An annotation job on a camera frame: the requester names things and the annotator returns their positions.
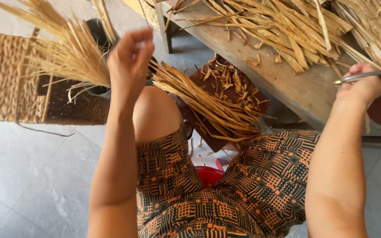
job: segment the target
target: straw pile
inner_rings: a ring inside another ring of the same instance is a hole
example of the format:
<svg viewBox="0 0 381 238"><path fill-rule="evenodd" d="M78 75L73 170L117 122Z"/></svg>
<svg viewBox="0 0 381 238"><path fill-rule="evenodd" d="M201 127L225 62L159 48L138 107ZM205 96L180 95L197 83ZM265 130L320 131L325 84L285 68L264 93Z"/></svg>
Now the straw pile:
<svg viewBox="0 0 381 238"><path fill-rule="evenodd" d="M45 0L25 0L20 3L27 10L1 2L0 8L46 30L56 39L36 39L33 47L39 52L40 57L29 59L31 63L40 65L41 70L34 72L35 74L50 74L65 78L63 80L81 81L71 89L83 86L88 86L87 89L95 86L110 87L107 63L85 21L79 21L74 14L73 19L65 19ZM102 18L109 42L113 45L115 33L106 14L105 4L103 0L99 0L99 4L93 0L93 3Z"/></svg>
<svg viewBox="0 0 381 238"><path fill-rule="evenodd" d="M331 5L342 19L353 25L352 35L381 67L381 1L334 0Z"/></svg>
<svg viewBox="0 0 381 238"><path fill-rule="evenodd" d="M169 11L177 13L185 0ZM198 21L199 24L238 27L239 33L247 39L251 35L272 46L296 71L301 73L311 64L329 65L337 60L344 49L360 62L376 65L367 57L347 45L341 36L352 26L335 14L322 8L317 0L202 0L218 17L181 19Z"/></svg>
<svg viewBox="0 0 381 238"><path fill-rule="evenodd" d="M155 67L150 66L157 71L153 75L154 85L181 97L190 106L199 124L210 136L237 142L250 139L262 132L256 128L255 124L260 125L260 121L256 114L250 113L251 110L244 109L241 104L233 104L224 97L209 95L181 71L164 62L161 62L161 66L153 61L152 63ZM230 80L233 82L237 80L236 77L231 78ZM196 112L204 116L222 135L213 135Z"/></svg>

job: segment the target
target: orange and black patterned fabric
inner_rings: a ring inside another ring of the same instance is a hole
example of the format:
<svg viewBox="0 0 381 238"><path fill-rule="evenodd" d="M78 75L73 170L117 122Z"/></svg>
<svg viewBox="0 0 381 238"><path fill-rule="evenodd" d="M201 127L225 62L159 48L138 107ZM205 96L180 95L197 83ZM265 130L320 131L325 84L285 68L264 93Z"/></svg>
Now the orange and black patterned fabric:
<svg viewBox="0 0 381 238"><path fill-rule="evenodd" d="M205 189L185 130L138 145L139 237L284 237L305 220L305 187L320 133L287 130L255 140Z"/></svg>

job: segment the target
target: dried grass bundle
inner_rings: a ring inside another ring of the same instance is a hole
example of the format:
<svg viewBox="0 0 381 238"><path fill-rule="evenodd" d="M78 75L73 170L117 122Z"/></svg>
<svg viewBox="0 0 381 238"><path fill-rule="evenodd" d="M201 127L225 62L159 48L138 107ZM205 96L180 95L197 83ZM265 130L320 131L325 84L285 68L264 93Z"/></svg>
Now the dried grass bundle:
<svg viewBox="0 0 381 238"><path fill-rule="evenodd" d="M352 35L381 67L381 1L334 0L331 6L338 16L353 25Z"/></svg>
<svg viewBox="0 0 381 238"><path fill-rule="evenodd" d="M110 87L108 65L85 21L79 21L74 14L73 19L65 19L45 0L25 0L21 3L27 10L1 2L0 8L48 31L56 38L56 41L36 39L33 47L39 52L40 57L29 58L31 63L38 63L40 66L36 74L51 74L65 78L64 80L82 81L72 89L83 86ZM99 0L99 3L104 13L102 15L98 11L103 17L104 30L109 41L115 41L105 4L102 0Z"/></svg>
<svg viewBox="0 0 381 238"><path fill-rule="evenodd" d="M156 67L151 67L157 71L153 75L154 85L181 97L190 106L199 124L212 137L236 142L261 133L255 126L260 123L257 116L245 113L247 111L242 106L209 95L185 74L164 62L161 62L161 66L152 63ZM204 116L222 136L213 135L195 112Z"/></svg>
<svg viewBox="0 0 381 238"><path fill-rule="evenodd" d="M172 12L179 9L179 0ZM313 63L329 65L327 58L337 60L342 47L360 62L370 59L347 45L341 36L352 26L322 8L318 0L202 0L226 22L215 18L199 24L237 26L243 32L272 46L297 73ZM203 19L186 19L202 21Z"/></svg>

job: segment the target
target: woman's left arm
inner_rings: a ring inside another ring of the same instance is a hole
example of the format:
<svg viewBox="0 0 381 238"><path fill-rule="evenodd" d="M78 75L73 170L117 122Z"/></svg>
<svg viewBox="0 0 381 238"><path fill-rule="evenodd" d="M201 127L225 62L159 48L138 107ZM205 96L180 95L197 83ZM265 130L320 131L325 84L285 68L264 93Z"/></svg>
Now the woman's left arm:
<svg viewBox="0 0 381 238"><path fill-rule="evenodd" d="M104 146L93 175L88 238L137 237L138 180L133 108L154 51L152 29L127 33L111 51L111 104ZM144 42L142 48L137 44Z"/></svg>

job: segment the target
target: woven water hyacinth basket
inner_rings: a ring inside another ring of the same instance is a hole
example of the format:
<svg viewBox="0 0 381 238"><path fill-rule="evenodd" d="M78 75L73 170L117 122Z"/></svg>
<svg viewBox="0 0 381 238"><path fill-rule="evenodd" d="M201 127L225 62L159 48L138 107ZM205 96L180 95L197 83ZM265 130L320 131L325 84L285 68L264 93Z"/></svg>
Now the woven water hyacinth basket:
<svg viewBox="0 0 381 238"><path fill-rule="evenodd" d="M38 66L29 63L27 56L39 56L31 42L32 38L0 34L0 121L60 125L105 124L109 110L108 100L82 93L75 103L68 103L67 90L77 81L68 80L44 87L61 78L31 76Z"/></svg>

